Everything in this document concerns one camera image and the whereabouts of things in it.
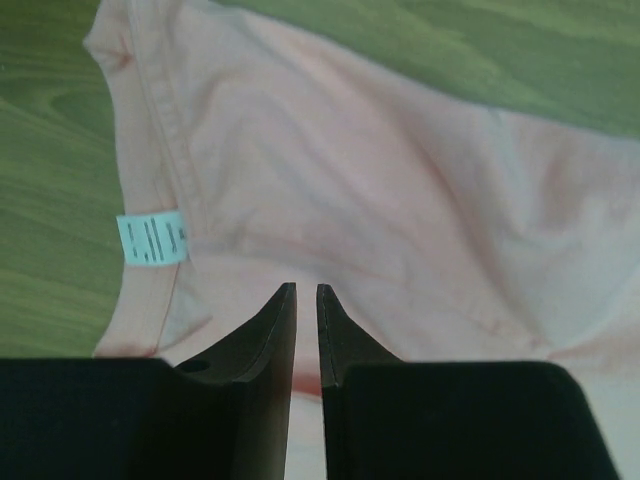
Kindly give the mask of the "salmon pink t shirt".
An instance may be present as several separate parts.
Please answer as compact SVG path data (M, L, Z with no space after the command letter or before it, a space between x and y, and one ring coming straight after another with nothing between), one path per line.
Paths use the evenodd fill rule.
M578 380L639 475L639 144L462 102L210 1L105 1L129 253L98 357L178 364L298 291L286 475L325 475L319 284L413 361L537 359Z

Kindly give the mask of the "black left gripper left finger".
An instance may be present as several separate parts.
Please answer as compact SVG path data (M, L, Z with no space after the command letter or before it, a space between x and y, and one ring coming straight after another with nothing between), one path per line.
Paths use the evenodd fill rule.
M226 337L160 359L3 359L5 479L280 479L296 287Z

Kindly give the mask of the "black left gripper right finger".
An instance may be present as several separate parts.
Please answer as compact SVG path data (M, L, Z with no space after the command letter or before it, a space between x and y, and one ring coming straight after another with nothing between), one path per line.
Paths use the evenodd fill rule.
M537 361L400 360L317 289L331 479L615 479L578 383Z

